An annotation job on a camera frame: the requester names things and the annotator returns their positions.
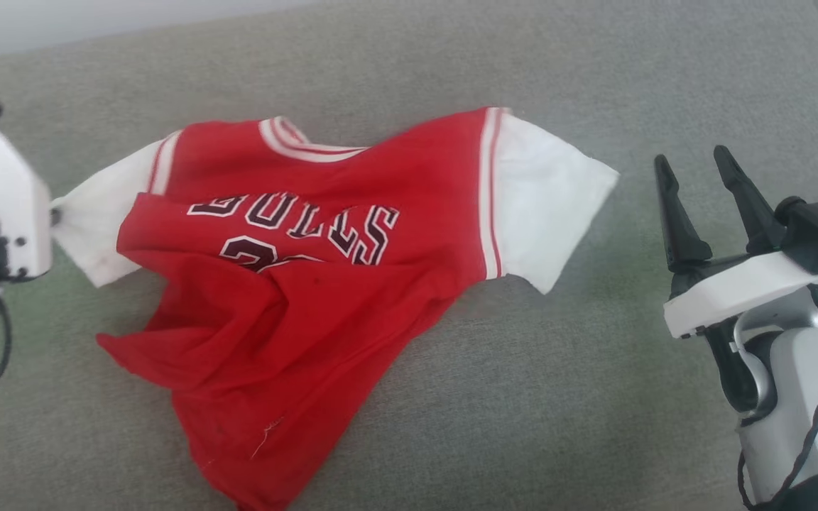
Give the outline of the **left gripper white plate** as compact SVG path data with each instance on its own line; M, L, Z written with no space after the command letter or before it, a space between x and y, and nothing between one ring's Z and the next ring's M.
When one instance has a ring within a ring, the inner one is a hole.
M52 265L50 192L0 132L0 236L6 237L9 278L33 280Z

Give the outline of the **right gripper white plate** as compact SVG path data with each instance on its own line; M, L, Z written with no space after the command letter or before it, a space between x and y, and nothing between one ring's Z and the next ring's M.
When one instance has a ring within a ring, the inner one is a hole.
M785 227L731 151L718 145L713 154L721 181L736 200L746 230L746 252L754 258L670 299L663 305L663 319L676 339L701 334L716 341L716 362L729 404L740 415L764 415L775 405L775 379L746 345L760 329L818 328L808 290L809 285L818 285L818 274L784 253L772 253L781 247ZM711 246L696 233L664 155L655 156L655 180L668 270L680 274L711 260Z

